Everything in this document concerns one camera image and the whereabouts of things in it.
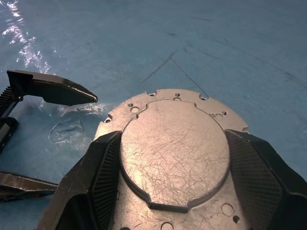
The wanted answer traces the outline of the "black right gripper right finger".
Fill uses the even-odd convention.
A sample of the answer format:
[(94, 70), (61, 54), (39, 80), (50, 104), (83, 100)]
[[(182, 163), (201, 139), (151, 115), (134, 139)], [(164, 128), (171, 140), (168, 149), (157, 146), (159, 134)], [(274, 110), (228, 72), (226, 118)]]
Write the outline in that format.
[(265, 140), (225, 132), (230, 172), (250, 230), (307, 230), (307, 182)]

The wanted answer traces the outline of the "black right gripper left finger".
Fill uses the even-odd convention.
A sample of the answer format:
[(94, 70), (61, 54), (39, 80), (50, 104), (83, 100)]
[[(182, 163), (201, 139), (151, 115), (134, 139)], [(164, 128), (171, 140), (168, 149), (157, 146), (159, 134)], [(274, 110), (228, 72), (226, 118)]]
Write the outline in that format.
[(108, 230), (115, 211), (121, 131), (94, 140), (62, 178), (35, 230)]

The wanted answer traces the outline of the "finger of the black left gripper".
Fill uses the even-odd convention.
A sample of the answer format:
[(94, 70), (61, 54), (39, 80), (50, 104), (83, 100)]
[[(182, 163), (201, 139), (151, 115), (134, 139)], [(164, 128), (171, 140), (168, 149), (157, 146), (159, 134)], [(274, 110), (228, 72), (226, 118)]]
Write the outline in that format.
[(52, 104), (73, 106), (96, 103), (98, 97), (85, 87), (57, 75), (24, 70), (7, 71), (12, 98), (21, 101), (25, 96), (37, 96)]
[(0, 171), (0, 202), (50, 196), (57, 187), (56, 183)]

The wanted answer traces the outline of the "silver round motor lid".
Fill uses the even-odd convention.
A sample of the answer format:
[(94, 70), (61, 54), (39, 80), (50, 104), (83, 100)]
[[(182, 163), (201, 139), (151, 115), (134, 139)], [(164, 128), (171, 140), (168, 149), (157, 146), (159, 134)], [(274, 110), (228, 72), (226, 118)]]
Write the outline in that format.
[(251, 230), (230, 173), (228, 129), (248, 125), (189, 90), (145, 92), (109, 112), (95, 135), (122, 133), (111, 230)]

